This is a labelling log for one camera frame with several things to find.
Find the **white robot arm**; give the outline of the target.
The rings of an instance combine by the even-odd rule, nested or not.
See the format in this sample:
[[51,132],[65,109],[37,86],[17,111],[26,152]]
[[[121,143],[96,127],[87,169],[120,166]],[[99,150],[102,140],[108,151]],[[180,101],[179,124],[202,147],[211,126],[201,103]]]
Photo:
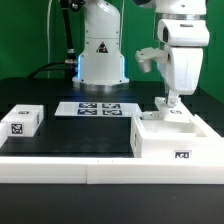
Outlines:
[[[129,82],[121,41],[127,39],[133,61],[148,73],[158,66],[165,84],[165,103],[174,107],[181,95],[197,88],[203,48],[209,43],[205,15],[207,0],[132,0],[154,10],[147,27],[143,16],[126,22],[106,0],[59,0],[67,39],[66,63],[72,68],[73,84],[79,88],[108,91]],[[69,13],[84,11],[84,50],[75,54]]]

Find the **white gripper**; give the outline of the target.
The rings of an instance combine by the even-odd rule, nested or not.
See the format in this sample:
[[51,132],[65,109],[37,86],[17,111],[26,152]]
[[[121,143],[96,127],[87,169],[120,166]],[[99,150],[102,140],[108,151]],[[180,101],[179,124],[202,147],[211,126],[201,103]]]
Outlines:
[[203,60],[201,48],[164,46],[168,61],[158,63],[158,69],[168,88],[165,90],[166,105],[174,108],[179,95],[192,95],[198,85]]

